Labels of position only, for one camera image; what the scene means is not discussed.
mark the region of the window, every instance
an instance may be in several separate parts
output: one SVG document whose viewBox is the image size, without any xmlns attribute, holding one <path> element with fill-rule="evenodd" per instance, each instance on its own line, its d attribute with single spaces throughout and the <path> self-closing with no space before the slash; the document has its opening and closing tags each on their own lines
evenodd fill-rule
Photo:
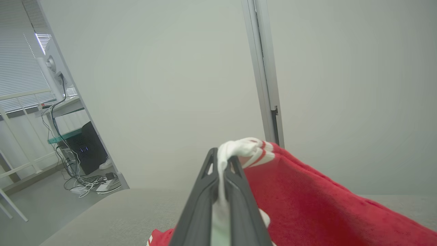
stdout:
<svg viewBox="0 0 437 246">
<path fill-rule="evenodd" d="M 0 96 L 48 88 L 36 62 L 44 56 L 20 0 L 0 1 Z M 40 102 L 54 97 L 50 92 L 37 95 Z M 35 96 L 20 97 L 26 107 L 36 106 Z M 16 98 L 0 101 L 6 112 L 20 109 Z"/>
<path fill-rule="evenodd" d="M 41 10 L 39 9 L 38 2 L 37 0 L 22 0 L 22 2 L 29 17 L 30 23 L 35 31 L 36 39 L 38 40 L 38 43 L 45 54 L 45 46 L 52 38 L 52 35 Z M 66 89 L 66 94 L 67 96 L 75 96 L 77 95 L 77 92 L 75 88 L 71 87 Z"/>
</svg>

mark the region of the power strip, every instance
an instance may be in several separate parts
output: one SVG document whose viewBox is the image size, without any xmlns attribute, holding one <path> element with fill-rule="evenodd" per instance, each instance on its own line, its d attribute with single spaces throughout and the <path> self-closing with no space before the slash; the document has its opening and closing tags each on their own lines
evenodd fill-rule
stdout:
<svg viewBox="0 0 437 246">
<path fill-rule="evenodd" d="M 97 192 L 105 192 L 111 189 L 111 186 L 114 183 L 115 179 L 106 180 L 104 184 L 101 184 L 99 187 L 97 187 Z"/>
</svg>

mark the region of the chair leg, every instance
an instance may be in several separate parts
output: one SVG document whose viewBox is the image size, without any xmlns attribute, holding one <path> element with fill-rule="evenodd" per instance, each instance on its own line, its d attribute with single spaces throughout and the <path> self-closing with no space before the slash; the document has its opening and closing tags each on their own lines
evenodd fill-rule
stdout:
<svg viewBox="0 0 437 246">
<path fill-rule="evenodd" d="M 9 217 L 9 219 L 12 219 L 12 215 L 6 210 L 6 208 L 1 203 L 0 203 L 0 208 Z"/>
<path fill-rule="evenodd" d="M 4 199 L 9 203 L 9 205 L 23 218 L 24 221 L 28 222 L 29 220 L 26 216 L 18 209 L 17 206 L 12 202 L 12 200 L 5 194 L 5 192 L 0 189 L 0 194 L 4 197 Z"/>
</svg>

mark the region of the white sneaker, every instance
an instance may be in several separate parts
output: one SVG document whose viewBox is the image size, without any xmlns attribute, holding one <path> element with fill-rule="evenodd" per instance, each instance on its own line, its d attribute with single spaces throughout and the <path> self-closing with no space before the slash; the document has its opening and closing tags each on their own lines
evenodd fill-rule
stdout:
<svg viewBox="0 0 437 246">
<path fill-rule="evenodd" d="M 112 161 L 110 159 L 106 160 L 104 163 L 100 164 L 99 169 L 105 170 L 112 167 Z"/>
</svg>

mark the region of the red fabric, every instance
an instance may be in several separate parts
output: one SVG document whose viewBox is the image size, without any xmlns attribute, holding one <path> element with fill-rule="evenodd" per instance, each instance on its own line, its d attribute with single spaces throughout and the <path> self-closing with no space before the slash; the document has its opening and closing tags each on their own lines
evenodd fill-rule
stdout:
<svg viewBox="0 0 437 246">
<path fill-rule="evenodd" d="M 152 232 L 152 236 L 147 241 L 147 246 L 167 246 L 170 243 L 172 235 L 173 229 L 167 230 L 165 232 L 160 232 L 159 230 L 155 229 Z"/>
<path fill-rule="evenodd" d="M 259 208 L 270 216 L 276 245 L 437 246 L 436 232 L 351 193 L 273 145 L 274 159 L 245 174 Z M 170 237 L 151 246 L 165 246 Z"/>
</svg>

